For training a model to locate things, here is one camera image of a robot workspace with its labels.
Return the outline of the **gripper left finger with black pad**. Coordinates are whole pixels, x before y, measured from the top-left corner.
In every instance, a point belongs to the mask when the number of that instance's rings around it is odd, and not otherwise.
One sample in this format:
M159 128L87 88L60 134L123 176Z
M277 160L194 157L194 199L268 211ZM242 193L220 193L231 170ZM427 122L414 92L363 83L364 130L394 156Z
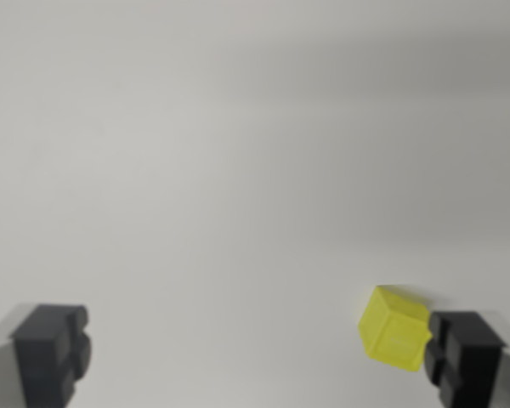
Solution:
M92 354L83 305L22 303L0 321L0 407L66 407Z

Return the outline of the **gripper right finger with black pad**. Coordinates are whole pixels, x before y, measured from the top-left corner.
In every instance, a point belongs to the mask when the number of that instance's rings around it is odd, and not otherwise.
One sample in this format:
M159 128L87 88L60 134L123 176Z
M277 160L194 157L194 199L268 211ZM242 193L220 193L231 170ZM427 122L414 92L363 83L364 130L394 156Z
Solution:
M510 407L510 323L497 312L434 311L423 364L443 407Z

